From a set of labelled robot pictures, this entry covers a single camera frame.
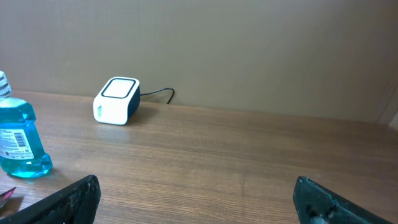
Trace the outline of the blue mouthwash bottle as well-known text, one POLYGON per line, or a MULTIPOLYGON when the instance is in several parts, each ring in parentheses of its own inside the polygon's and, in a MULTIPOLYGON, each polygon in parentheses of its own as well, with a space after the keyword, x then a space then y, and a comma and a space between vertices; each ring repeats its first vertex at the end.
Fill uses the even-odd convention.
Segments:
POLYGON ((32 105, 12 96, 6 74, 1 72, 1 168, 11 176, 42 177, 53 167, 35 121, 32 105))

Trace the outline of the black red snack packet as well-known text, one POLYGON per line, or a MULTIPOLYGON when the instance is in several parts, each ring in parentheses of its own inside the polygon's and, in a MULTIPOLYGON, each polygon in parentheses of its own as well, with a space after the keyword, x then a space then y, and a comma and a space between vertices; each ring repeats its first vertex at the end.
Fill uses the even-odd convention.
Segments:
POLYGON ((0 208, 3 208, 3 206, 5 206, 5 204, 8 203, 8 201, 12 197, 15 189, 16 189, 16 187, 14 187, 0 195, 0 208))

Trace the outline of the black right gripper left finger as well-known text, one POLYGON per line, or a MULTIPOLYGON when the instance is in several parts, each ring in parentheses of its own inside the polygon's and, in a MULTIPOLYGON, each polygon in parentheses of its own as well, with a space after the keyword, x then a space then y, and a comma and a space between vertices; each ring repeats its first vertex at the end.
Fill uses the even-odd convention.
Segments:
POLYGON ((3 218, 1 224, 93 224, 100 198, 97 176, 88 175, 3 218))

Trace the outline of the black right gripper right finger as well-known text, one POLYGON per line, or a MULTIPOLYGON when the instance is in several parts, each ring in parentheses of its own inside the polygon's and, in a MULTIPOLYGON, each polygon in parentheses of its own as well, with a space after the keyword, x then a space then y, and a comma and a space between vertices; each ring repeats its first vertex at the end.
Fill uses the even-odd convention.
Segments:
POLYGON ((391 224, 305 176, 297 178, 293 201, 301 224, 391 224))

